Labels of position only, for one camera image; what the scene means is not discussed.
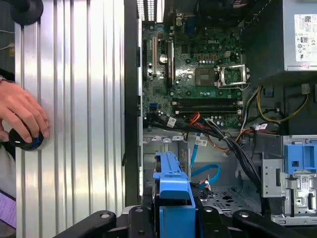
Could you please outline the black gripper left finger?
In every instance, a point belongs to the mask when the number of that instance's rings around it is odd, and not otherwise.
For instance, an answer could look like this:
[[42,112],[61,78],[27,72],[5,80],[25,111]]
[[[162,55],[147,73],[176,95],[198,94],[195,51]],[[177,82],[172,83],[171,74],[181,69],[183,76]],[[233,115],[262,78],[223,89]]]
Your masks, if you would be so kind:
[[154,238],[151,211],[147,207],[129,206],[120,216],[111,211],[93,213],[57,238]]

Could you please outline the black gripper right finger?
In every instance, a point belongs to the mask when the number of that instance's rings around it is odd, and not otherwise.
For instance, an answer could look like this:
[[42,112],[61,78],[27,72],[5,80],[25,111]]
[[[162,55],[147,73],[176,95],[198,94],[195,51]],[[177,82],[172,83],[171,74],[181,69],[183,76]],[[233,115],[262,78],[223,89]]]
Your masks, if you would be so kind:
[[248,210],[233,213],[229,222],[215,207],[198,208],[199,238],[296,238],[297,232]]

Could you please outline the person's hand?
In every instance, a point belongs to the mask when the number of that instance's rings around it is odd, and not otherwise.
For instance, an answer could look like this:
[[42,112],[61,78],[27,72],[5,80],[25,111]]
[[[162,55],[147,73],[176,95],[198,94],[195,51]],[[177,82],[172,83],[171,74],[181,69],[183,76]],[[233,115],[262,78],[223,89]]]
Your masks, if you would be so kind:
[[8,123],[27,143],[39,133],[49,136],[49,119],[41,105],[18,84],[3,78],[0,80],[0,120]]

